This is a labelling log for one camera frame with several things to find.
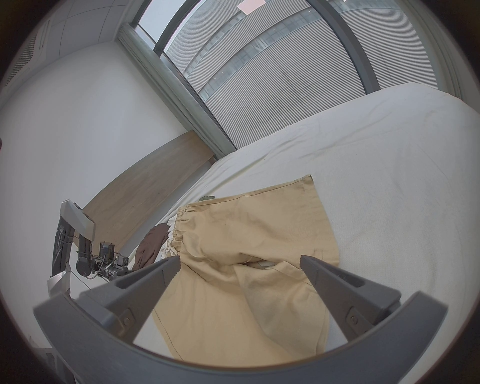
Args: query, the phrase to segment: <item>tan fabric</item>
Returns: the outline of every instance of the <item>tan fabric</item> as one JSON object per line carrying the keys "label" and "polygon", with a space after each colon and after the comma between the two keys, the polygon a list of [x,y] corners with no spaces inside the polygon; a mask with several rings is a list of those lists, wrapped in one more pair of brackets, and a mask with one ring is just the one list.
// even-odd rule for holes
{"label": "tan fabric", "polygon": [[328,311],[300,256],[338,265],[338,247],[310,175],[181,207],[172,244],[181,270],[154,319],[175,358],[248,367],[324,351]]}

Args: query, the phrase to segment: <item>white sheet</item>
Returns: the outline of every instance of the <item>white sheet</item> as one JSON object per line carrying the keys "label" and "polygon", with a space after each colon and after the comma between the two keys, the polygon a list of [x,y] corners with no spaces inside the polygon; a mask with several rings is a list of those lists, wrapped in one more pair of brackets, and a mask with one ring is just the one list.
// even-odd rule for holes
{"label": "white sheet", "polygon": [[[217,161],[161,222],[205,195],[310,173],[340,267],[399,289],[402,302],[422,290],[449,305],[434,341],[402,380],[412,383],[452,341],[480,290],[479,165],[480,115],[409,83],[320,112]],[[148,348],[155,332],[144,327],[135,343]],[[343,343],[331,319],[327,347]]]}

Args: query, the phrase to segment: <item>building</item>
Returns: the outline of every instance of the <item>building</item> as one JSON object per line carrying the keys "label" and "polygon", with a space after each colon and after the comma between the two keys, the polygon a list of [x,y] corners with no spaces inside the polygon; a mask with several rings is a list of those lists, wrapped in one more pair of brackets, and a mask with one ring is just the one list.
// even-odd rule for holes
{"label": "building", "polygon": [[[166,54],[237,148],[365,94],[347,52],[305,0],[207,0]],[[436,88],[429,58],[395,0],[331,0],[365,50],[381,88]]]}

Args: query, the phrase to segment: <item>pink square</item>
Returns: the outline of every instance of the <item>pink square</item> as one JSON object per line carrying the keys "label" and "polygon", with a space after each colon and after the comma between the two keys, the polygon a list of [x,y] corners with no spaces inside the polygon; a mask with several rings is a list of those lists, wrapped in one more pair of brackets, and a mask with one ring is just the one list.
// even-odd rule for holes
{"label": "pink square", "polygon": [[248,15],[264,4],[265,0],[244,0],[237,5],[237,7],[239,7],[244,14]]}

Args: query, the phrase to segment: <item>wooden headboard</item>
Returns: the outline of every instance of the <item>wooden headboard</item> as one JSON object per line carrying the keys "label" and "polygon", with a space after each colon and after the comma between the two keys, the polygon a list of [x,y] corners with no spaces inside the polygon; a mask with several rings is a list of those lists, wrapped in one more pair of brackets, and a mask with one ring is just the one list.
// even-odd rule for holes
{"label": "wooden headboard", "polygon": [[96,225],[93,253],[98,254],[101,241],[112,242],[120,250],[162,202],[213,155],[194,131],[188,131],[119,175],[83,208]]}

